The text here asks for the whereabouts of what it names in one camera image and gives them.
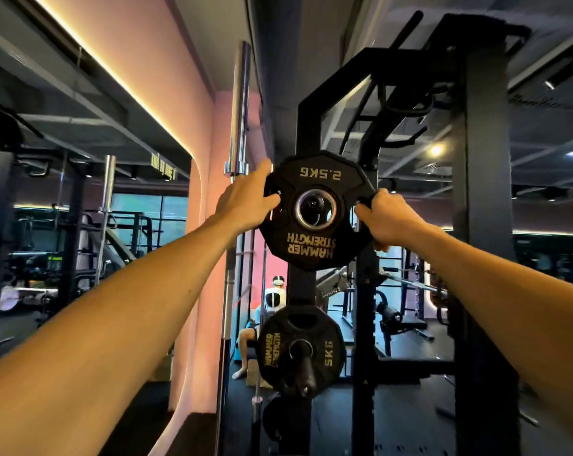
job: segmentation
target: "bare foot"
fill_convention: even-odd
[[[233,375],[232,375],[232,379],[240,379],[241,377],[246,376],[246,367],[242,367],[240,368],[238,371],[236,371]]]

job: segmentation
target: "forearm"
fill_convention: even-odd
[[[0,455],[98,453],[234,238],[215,219],[120,270],[0,361]]]
[[[573,285],[434,226],[411,237],[408,247],[432,265],[522,378],[573,428]]]

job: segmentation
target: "2.5kg weight plate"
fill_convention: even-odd
[[[265,194],[280,205],[259,226],[272,254],[303,270],[347,265],[372,240],[355,231],[351,208],[375,190],[362,168],[328,152],[289,157],[267,176]]]
[[[263,379],[284,395],[303,395],[296,384],[295,345],[309,346],[318,395],[334,383],[345,362],[345,344],[339,325],[313,305],[288,305],[272,315],[259,333],[256,352]]]

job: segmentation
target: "person's leg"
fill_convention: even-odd
[[[232,375],[232,379],[239,379],[246,374],[248,369],[248,359],[246,358],[248,354],[248,341],[255,338],[254,328],[245,328],[240,331],[238,335],[238,351],[240,352],[240,358],[242,359],[242,368],[236,371]]]

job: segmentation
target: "person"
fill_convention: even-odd
[[[200,228],[116,272],[0,360],[0,456],[99,453],[223,252],[280,203],[263,196],[270,170],[265,160],[239,176]],[[429,262],[573,431],[573,284],[450,237],[385,189],[356,214],[378,249]]]
[[[286,291],[284,290],[284,277],[275,276],[272,279],[272,287],[265,290],[264,305],[264,321],[274,315],[277,311],[286,307]],[[261,304],[255,311],[255,320],[238,333],[238,351],[242,359],[242,367],[232,375],[232,379],[240,379],[246,375],[248,371],[248,343],[251,340],[256,340],[259,337],[261,320]]]

